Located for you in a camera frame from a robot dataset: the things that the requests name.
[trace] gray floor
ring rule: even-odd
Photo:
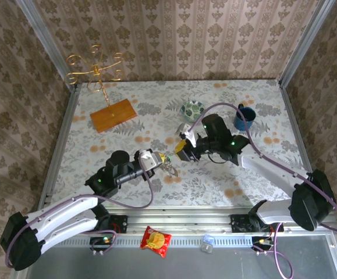
[[[294,279],[335,279],[337,274],[325,237],[281,237],[278,250],[294,268]],[[288,276],[287,264],[281,259]],[[54,278],[280,278],[272,254],[256,256],[249,248],[217,248],[212,254],[197,248],[171,248],[162,259],[149,250],[115,248],[93,256],[84,248],[52,248],[35,263],[29,279]]]

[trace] red snack bag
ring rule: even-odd
[[[150,226],[147,226],[143,240],[141,241],[140,248],[151,249],[155,253],[161,255],[161,257],[165,257],[171,237],[172,236],[170,234],[164,234],[162,232],[153,230]]]

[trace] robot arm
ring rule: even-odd
[[[106,166],[71,196],[25,217],[20,212],[13,214],[0,239],[7,253],[6,263],[10,261],[15,270],[23,270],[49,248],[76,234],[113,229],[109,222],[117,216],[111,216],[101,204],[105,199],[98,197],[111,198],[123,183],[136,177],[146,180],[144,171],[152,177],[154,169],[164,162],[160,153],[150,149],[136,152],[133,162],[129,157],[125,151],[115,151]]]
[[[272,223],[295,222],[304,229],[313,231],[333,209],[323,196],[298,178],[298,175],[307,178],[335,201],[328,179],[321,171],[308,173],[305,170],[294,169],[270,155],[259,155],[250,145],[248,138],[232,135],[224,120],[217,114],[204,117],[202,124],[207,137],[202,138],[198,135],[196,140],[194,132],[189,130],[189,125],[182,124],[179,127],[177,133],[183,140],[177,145],[175,153],[180,160],[198,161],[202,155],[217,153],[222,159],[237,166],[257,171],[291,197],[285,201],[264,200],[256,204],[249,213],[250,223],[255,230],[260,231]],[[268,159],[287,169],[293,169],[294,175],[276,167]]]

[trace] gold candelabra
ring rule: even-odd
[[[90,47],[90,52],[96,57],[97,56],[97,52],[99,52],[100,49],[101,49],[101,45],[99,45],[99,44],[92,45]],[[104,70],[106,70],[106,69],[108,69],[108,68],[114,67],[114,66],[122,63],[123,58],[122,58],[122,54],[120,52],[117,52],[113,56],[114,61],[116,61],[114,64],[109,65],[109,66],[105,66],[105,67],[101,67],[101,61],[102,61],[103,56],[104,56],[104,49],[101,49],[101,54],[100,54],[100,58],[99,58],[98,62],[95,63],[95,64],[92,64],[92,63],[86,61],[83,57],[81,57],[78,54],[72,54],[72,55],[70,55],[66,59],[66,63],[69,66],[73,66],[76,63],[78,63],[80,61],[83,61],[87,66],[90,67],[90,70],[89,71],[85,71],[85,72],[71,72],[71,73],[68,73],[66,75],[65,82],[68,83],[68,84],[76,84],[77,83],[77,76],[82,75],[82,74],[93,74],[91,80],[87,84],[88,90],[90,90],[92,92],[98,92],[98,91],[102,90],[102,92],[104,93],[105,99],[106,99],[106,101],[108,103],[108,106],[110,106],[110,101],[109,101],[109,98],[107,96],[106,89],[105,89],[104,84],[103,84],[103,82],[101,80],[101,72],[104,71]],[[118,69],[118,70],[115,71],[115,76],[117,76],[118,78],[112,78],[112,79],[110,79],[110,81],[120,81],[122,79],[122,75],[123,75],[123,71],[120,70],[120,69]],[[93,83],[93,82],[96,82],[96,83],[93,85],[93,89],[91,89],[90,88],[90,84]]]

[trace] floral tablecloth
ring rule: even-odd
[[[267,153],[291,166],[302,167],[293,130],[281,91],[275,80],[159,81],[105,84],[111,103],[125,98],[137,117],[108,131],[97,133],[90,113],[106,107],[101,92],[90,92],[81,85],[79,102],[73,116],[53,201],[75,192],[94,174],[110,154],[118,149],[133,158],[135,151],[151,148],[171,156],[171,163],[152,178],[155,206],[211,205],[250,206],[261,199],[286,199],[287,196],[258,173],[230,162],[215,164],[207,157],[200,162],[181,162],[173,150],[180,140],[175,131],[185,119],[180,107],[188,100],[206,106],[217,102],[243,103],[256,111],[250,129],[255,143]],[[224,118],[232,134],[235,111],[217,107],[212,113]],[[205,136],[202,126],[197,132]],[[114,199],[130,205],[144,205],[150,199],[146,182],[135,179],[122,185]]]

